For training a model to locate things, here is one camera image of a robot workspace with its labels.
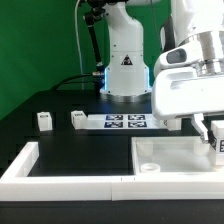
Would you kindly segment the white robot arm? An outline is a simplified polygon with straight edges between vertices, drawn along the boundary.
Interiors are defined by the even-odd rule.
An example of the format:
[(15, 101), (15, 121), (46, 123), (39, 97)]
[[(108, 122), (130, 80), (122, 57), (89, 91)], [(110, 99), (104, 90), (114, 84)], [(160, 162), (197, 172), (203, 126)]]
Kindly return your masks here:
[(207, 142), (203, 118), (224, 112), (224, 0), (171, 0), (153, 84), (143, 59), (143, 26), (126, 8), (160, 0), (84, 1), (91, 7), (87, 26), (105, 19), (109, 28), (110, 61), (103, 69), (101, 96), (137, 101), (149, 95), (156, 119), (189, 117)]

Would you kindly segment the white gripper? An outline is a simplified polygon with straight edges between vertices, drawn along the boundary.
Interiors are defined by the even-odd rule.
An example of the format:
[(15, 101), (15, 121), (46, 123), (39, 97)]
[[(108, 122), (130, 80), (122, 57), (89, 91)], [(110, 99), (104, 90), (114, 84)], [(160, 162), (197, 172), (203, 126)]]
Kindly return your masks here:
[(204, 116), (224, 112), (224, 75), (198, 77), (192, 67), (161, 71), (151, 96), (152, 114), (159, 120), (191, 117), (204, 144), (209, 143)]

